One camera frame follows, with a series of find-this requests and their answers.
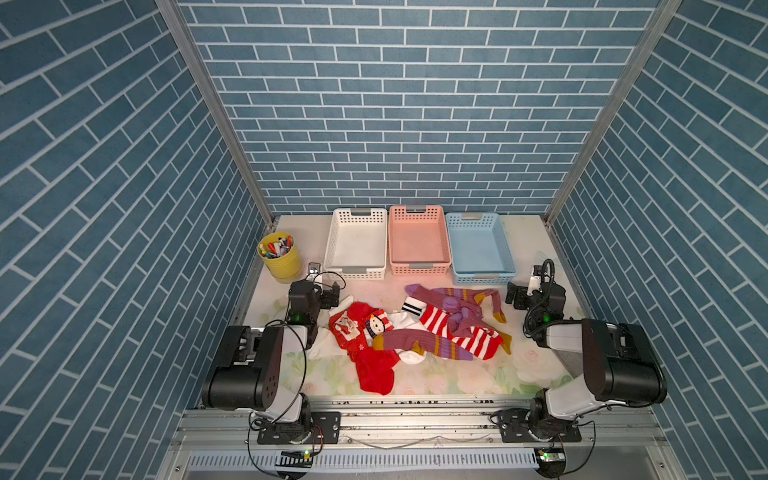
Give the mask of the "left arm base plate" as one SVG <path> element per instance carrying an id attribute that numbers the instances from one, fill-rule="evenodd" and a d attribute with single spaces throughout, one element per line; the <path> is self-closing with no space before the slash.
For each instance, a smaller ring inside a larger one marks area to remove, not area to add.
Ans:
<path id="1" fill-rule="evenodd" d="M 257 443 L 259 445 L 310 445 L 313 435 L 321 431 L 315 441 L 317 445 L 337 444 L 339 440 L 342 415 L 338 411 L 305 412 L 294 422 L 267 423 L 261 427 Z"/>

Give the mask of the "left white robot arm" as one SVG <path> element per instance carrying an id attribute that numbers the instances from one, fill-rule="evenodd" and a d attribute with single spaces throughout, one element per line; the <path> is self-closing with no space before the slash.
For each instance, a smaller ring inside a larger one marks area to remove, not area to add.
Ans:
<path id="1" fill-rule="evenodd" d="M 283 318 L 262 327 L 229 326 L 203 381 L 201 401 L 208 409 L 246 411 L 259 445 L 309 445 L 315 451 L 339 439 L 341 414 L 313 412 L 303 383 L 280 384 L 283 357 L 298 353 L 308 367 L 322 310 L 339 304 L 340 287 L 315 280 L 290 285 Z"/>

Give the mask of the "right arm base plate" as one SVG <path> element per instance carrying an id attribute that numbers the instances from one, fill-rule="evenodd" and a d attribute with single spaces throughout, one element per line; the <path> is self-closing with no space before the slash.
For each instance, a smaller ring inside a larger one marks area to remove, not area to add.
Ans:
<path id="1" fill-rule="evenodd" d="M 582 441 L 575 422 L 550 417 L 524 408 L 497 411 L 489 420 L 500 432 L 503 443 L 578 443 Z"/>

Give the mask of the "red white striped sock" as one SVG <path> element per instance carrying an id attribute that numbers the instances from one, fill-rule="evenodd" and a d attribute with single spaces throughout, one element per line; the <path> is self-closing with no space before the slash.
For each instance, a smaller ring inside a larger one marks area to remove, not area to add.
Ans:
<path id="1" fill-rule="evenodd" d="M 445 338 L 481 360 L 493 358 L 499 350 L 509 354 L 511 338 L 473 317 L 455 316 L 426 305 L 419 321 L 428 331 Z"/>

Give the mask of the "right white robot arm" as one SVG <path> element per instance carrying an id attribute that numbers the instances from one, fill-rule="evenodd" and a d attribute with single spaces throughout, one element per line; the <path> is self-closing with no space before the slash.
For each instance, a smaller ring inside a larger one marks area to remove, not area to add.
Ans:
<path id="1" fill-rule="evenodd" d="M 526 312 L 523 333 L 537 346 L 579 354 L 581 373 L 535 394 L 527 408 L 497 413 L 505 443 L 578 442 L 579 420 L 611 407 L 645 408 L 667 396 L 667 382 L 649 338 L 636 324 L 563 315 L 565 289 L 549 280 L 535 290 L 512 283 L 506 302 Z"/>

